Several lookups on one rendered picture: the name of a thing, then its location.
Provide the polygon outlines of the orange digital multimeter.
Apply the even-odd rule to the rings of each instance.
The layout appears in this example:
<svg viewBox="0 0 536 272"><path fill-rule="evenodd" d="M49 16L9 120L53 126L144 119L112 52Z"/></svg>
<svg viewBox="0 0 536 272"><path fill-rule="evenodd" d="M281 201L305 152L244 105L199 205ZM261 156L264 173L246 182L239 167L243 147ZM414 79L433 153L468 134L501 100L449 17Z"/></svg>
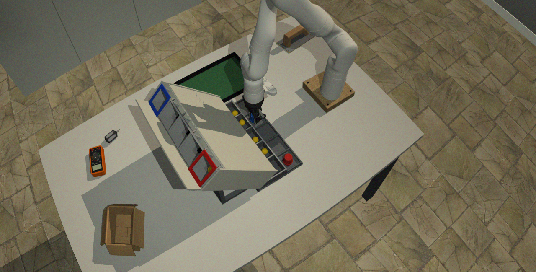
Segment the orange digital multimeter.
<svg viewBox="0 0 536 272"><path fill-rule="evenodd" d="M89 149L90 171L94 178L106 174L105 152L101 145Z"/></svg>

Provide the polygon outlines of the blue square band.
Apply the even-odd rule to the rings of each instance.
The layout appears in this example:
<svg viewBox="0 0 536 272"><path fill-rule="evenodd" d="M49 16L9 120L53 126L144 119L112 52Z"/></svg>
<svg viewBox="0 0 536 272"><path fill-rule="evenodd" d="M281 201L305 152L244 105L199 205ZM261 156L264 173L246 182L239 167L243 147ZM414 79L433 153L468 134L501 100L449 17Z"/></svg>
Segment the blue square band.
<svg viewBox="0 0 536 272"><path fill-rule="evenodd" d="M156 110L155 106L153 105L153 99L155 98L155 96L157 95L157 93L160 91L160 89L162 89L163 93L165 94L166 96L166 101L163 103L162 107L158 110ZM162 111L162 109L164 108L164 106L166 106L166 104L168 103L169 99L170 99L170 95L168 94L168 92L166 91L166 89L164 88L163 84L161 84L159 86L159 88L157 89L157 91L155 92L155 94L153 95L153 97L150 99L149 101L149 105L150 107L152 108L153 112L155 113L156 116L158 116L160 114L160 112Z"/></svg>

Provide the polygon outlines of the red rectangular frame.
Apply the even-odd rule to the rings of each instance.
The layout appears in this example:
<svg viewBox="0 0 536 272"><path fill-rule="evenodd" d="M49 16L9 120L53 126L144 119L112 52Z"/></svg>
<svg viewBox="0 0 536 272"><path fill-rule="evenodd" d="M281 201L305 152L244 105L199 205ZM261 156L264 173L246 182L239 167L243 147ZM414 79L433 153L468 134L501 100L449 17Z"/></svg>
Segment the red rectangular frame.
<svg viewBox="0 0 536 272"><path fill-rule="evenodd" d="M206 175L206 177L200 181L199 178L197 177L197 175L195 174L194 170L193 170L193 167L195 166L195 164L199 161L199 159L204 155L204 157L206 158L206 160L209 162L209 164L212 166L212 170ZM189 171L190 171L190 174L193 175L193 178L195 179L196 183L199 185L199 187L201 187L201 185L203 185L203 183L209 178L210 175L212 175L213 171L215 171L217 169L216 165L213 163L212 159L209 157L208 153L206 152L206 150L204 149L200 154L199 156L196 158L196 160L193 162L193 164L191 164L191 166L188 168Z"/></svg>

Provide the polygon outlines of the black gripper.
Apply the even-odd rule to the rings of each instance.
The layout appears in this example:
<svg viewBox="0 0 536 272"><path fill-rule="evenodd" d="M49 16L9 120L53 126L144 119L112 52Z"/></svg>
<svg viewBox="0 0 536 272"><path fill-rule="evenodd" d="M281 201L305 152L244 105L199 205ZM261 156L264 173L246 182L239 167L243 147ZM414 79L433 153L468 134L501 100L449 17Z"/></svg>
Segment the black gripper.
<svg viewBox="0 0 536 272"><path fill-rule="evenodd" d="M263 114L262 113L262 104L264 102L264 98L262 99L262 101L260 103L257 103L257 104L251 104L251 103L248 103L245 99L244 99L244 96L243 97L243 101L245 103L245 107L248 109L249 111L249 117L250 117L250 114L252 113L253 115L253 123L257 124L260 122L260 120L264 119L266 117L266 114Z"/></svg>

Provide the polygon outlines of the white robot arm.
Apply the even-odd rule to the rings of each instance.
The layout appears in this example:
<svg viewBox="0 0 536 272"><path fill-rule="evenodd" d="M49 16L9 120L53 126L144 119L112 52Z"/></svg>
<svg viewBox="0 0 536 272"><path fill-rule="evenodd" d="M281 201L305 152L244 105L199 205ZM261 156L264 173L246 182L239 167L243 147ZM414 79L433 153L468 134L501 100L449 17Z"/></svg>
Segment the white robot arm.
<svg viewBox="0 0 536 272"><path fill-rule="evenodd" d="M269 65L270 50L276 36L277 9L289 14L310 34L322 37L334 54L327 60L321 95L328 100L340 98L347 73L356 57L358 46L350 35L334 25L333 19L322 7L310 0L261 0L256 28L240 60L244 78L244 99L257 104L264 93L276 96L276 89L264 77Z"/></svg>

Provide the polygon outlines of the red plug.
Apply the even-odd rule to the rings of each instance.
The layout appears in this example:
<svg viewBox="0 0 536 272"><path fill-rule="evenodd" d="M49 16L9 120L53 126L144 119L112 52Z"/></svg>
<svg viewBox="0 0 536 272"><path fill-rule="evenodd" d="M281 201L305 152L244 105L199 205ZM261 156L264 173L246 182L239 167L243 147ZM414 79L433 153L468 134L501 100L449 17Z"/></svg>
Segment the red plug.
<svg viewBox="0 0 536 272"><path fill-rule="evenodd" d="M291 154L289 154L289 153L288 153L288 154L285 154L285 155L284 155L284 158L283 158L283 163L284 163L285 165L287 165L287 166L291 165L292 162L293 162L293 159L292 159L292 158L293 158L293 157L292 157Z"/></svg>

